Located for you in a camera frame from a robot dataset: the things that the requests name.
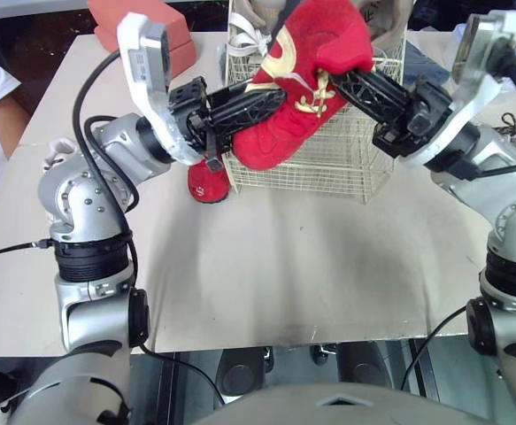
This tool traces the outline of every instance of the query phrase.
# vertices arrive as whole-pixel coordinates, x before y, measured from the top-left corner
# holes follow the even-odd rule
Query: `red sneaker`
[[[226,199],[230,190],[226,169],[212,172],[206,166],[206,160],[189,167],[187,184],[192,197],[203,204],[216,204]]]
[[[236,133],[234,154],[254,170],[290,158],[346,101],[328,75],[372,69],[370,33],[350,0],[304,0],[289,15],[246,91],[281,87],[287,99],[269,119]]]

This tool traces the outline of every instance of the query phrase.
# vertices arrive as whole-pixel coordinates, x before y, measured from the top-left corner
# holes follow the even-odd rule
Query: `shoelace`
[[[319,70],[317,85],[319,88],[313,91],[312,102],[308,104],[307,98],[302,96],[299,102],[295,102],[295,107],[301,112],[316,113],[317,117],[320,118],[322,113],[327,111],[325,100],[332,99],[334,96],[336,96],[336,92],[333,90],[327,90],[328,73],[326,71]]]
[[[241,31],[228,41],[227,52],[229,55],[243,57],[255,52],[261,56],[267,54],[267,44],[271,42],[272,36],[262,34],[244,16],[235,12],[230,14],[228,24]]]

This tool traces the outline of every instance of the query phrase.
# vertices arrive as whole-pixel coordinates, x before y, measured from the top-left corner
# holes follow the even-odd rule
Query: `white wire basket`
[[[376,67],[401,83],[404,37]],[[261,57],[227,57],[227,83],[251,78]],[[393,171],[393,159],[372,145],[375,121],[351,105],[345,106],[309,138],[289,160],[268,171],[254,171],[229,152],[223,156],[230,183],[242,186],[309,190],[352,197],[362,204],[383,187]]]

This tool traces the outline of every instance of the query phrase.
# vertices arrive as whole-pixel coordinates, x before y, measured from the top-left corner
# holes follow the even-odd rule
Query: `person's arm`
[[[29,115],[11,96],[0,99],[0,144],[10,158],[29,122]]]

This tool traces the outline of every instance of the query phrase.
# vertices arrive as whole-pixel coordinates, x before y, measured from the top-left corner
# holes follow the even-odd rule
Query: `table surface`
[[[442,62],[448,34],[410,40]],[[172,87],[201,74],[219,87],[224,33],[193,33],[197,62]],[[36,188],[46,143],[72,136],[70,111],[105,56],[77,37],[0,181],[0,248],[48,235]],[[135,111],[121,63],[92,88],[83,117]],[[481,119],[516,114],[516,96]],[[217,205],[189,195],[187,168],[139,187],[129,215],[149,294],[150,345],[160,352],[423,336],[479,295],[488,223],[437,188],[424,168],[396,165],[368,205],[315,193],[243,188]],[[0,356],[63,354],[51,251],[0,256]],[[466,332],[463,317],[443,334]]]

